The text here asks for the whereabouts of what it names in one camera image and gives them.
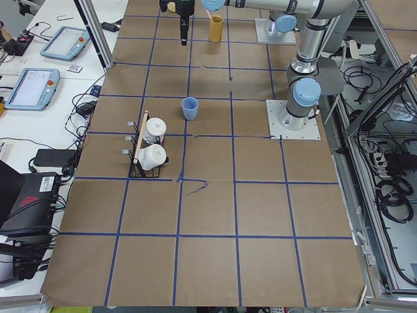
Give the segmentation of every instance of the white desk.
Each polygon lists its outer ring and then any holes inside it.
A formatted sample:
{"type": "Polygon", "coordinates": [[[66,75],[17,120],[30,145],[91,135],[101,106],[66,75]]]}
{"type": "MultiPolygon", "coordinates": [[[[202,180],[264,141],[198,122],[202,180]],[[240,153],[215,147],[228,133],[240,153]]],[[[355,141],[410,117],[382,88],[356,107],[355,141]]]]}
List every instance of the white desk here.
{"type": "MultiPolygon", "coordinates": [[[[93,0],[100,22],[115,22],[124,16],[128,0],[93,0]]],[[[36,22],[48,22],[52,25],[46,34],[53,35],[62,25],[83,28],[83,23],[75,8],[73,0],[46,0],[38,14],[29,24],[28,28],[34,26],[36,22]],[[66,15],[65,18],[74,17],[72,20],[63,22],[57,21],[57,16],[66,15]]],[[[44,29],[44,24],[34,28],[33,32],[39,34],[44,29]]],[[[104,31],[111,51],[114,48],[117,33],[104,31]]],[[[39,54],[45,42],[35,37],[30,47],[23,57],[15,57],[13,61],[4,63],[0,66],[0,80],[2,86],[14,86],[18,80],[18,75],[26,67],[38,68],[57,68],[61,74],[61,80],[57,86],[51,103],[43,111],[12,111],[7,110],[0,116],[0,138],[11,137],[20,139],[31,139],[38,143],[50,145],[56,149],[65,149],[72,142],[74,137],[65,129],[64,124],[68,114],[71,112],[72,98],[76,94],[86,91],[94,83],[104,70],[100,64],[93,44],[88,43],[84,51],[73,62],[65,62],[54,59],[47,59],[39,54]],[[83,70],[76,74],[66,71],[69,64],[76,64],[83,67],[83,70]]],[[[10,90],[0,89],[0,96],[5,99],[10,95],[10,90]]],[[[83,98],[83,101],[96,99],[91,96],[83,98]]],[[[28,173],[28,161],[33,158],[40,148],[45,148],[31,142],[17,142],[13,140],[2,140],[10,143],[3,160],[20,173],[28,173]]],[[[66,197],[70,184],[60,188],[60,195],[66,197]]],[[[53,218],[53,226],[59,228],[63,213],[56,213],[53,218]]],[[[9,287],[0,288],[0,297],[10,297],[17,295],[34,295],[40,292],[40,288],[45,279],[46,272],[40,272],[30,280],[24,280],[9,287]]]]}
{"type": "MultiPolygon", "coordinates": [[[[101,22],[113,23],[121,19],[126,10],[128,0],[93,0],[93,4],[101,22]]],[[[40,8],[39,12],[29,24],[28,29],[37,22],[48,22],[51,24],[51,29],[48,29],[44,34],[53,36],[61,26],[71,26],[85,28],[73,0],[51,1],[47,0],[40,8]],[[65,16],[63,18],[74,18],[72,20],[57,21],[57,16],[65,16]]],[[[39,35],[42,30],[47,28],[46,24],[40,24],[38,27],[31,30],[31,32],[39,35]]],[[[109,44],[110,50],[113,51],[117,33],[103,31],[106,40],[109,44]]],[[[103,75],[103,68],[98,60],[97,53],[94,49],[93,43],[89,41],[85,49],[73,61],[61,61],[56,59],[48,59],[42,57],[39,51],[45,46],[46,41],[35,37],[31,45],[22,57],[14,57],[11,62],[3,63],[0,66],[0,73],[10,75],[20,75],[22,70],[26,67],[40,67],[40,68],[57,68],[61,72],[63,78],[74,78],[76,80],[95,80],[97,77],[103,75]],[[68,72],[66,69],[69,65],[75,64],[83,67],[80,73],[68,72]]]]}

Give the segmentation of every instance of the metal plate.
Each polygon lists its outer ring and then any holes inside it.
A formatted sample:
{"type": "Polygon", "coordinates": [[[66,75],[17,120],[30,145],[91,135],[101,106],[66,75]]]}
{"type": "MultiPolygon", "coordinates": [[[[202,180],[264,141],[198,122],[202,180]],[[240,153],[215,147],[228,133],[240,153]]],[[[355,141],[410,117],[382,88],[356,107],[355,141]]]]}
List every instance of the metal plate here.
{"type": "Polygon", "coordinates": [[[269,133],[272,139],[320,140],[319,128],[316,119],[309,119],[301,130],[289,130],[278,121],[278,113],[287,105],[286,100],[267,100],[269,133]]]}
{"type": "Polygon", "coordinates": [[[295,35],[293,31],[290,31],[284,34],[282,37],[269,37],[264,30],[264,26],[268,19],[266,18],[256,18],[255,19],[255,26],[256,26],[256,36],[258,38],[258,44],[284,44],[284,45],[291,45],[295,46],[297,43],[295,39],[295,35]]]}

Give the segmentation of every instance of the power adapter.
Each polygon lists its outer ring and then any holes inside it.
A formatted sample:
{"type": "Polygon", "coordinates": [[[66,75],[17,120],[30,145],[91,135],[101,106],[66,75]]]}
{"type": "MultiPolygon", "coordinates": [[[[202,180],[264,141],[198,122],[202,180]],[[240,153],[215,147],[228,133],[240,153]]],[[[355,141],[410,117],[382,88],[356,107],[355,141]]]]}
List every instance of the power adapter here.
{"type": "Polygon", "coordinates": [[[33,165],[37,167],[62,168],[74,161],[76,150],[38,149],[33,165]]]}
{"type": "Polygon", "coordinates": [[[96,109],[96,105],[96,100],[83,103],[81,106],[76,107],[76,113],[80,114],[82,117],[86,117],[94,112],[94,110],[96,109]]]}
{"type": "Polygon", "coordinates": [[[105,31],[111,31],[112,33],[119,31],[119,28],[115,24],[108,22],[102,23],[102,29],[104,29],[105,31]]]}

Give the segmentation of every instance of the blue cup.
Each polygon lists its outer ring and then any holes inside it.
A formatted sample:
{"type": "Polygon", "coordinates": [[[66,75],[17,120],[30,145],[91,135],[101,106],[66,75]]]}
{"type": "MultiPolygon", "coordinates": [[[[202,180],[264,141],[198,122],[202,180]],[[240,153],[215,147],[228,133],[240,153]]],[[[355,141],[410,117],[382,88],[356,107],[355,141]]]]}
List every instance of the blue cup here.
{"type": "Polygon", "coordinates": [[[182,112],[187,121],[193,121],[197,117],[198,100],[193,97],[187,97],[182,100],[182,112]]]}

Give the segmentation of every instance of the tablet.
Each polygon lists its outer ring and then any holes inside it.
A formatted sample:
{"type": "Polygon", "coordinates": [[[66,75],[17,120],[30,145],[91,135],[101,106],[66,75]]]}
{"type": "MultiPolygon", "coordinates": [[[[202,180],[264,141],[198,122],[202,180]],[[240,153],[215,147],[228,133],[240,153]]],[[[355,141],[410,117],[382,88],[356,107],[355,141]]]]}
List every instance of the tablet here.
{"type": "Polygon", "coordinates": [[[62,26],[40,54],[52,59],[71,61],[79,55],[89,40],[90,35],[87,30],[62,26]]]}
{"type": "Polygon", "coordinates": [[[25,68],[14,86],[5,108],[9,110],[43,110],[50,102],[59,82],[56,68],[25,68]]]}

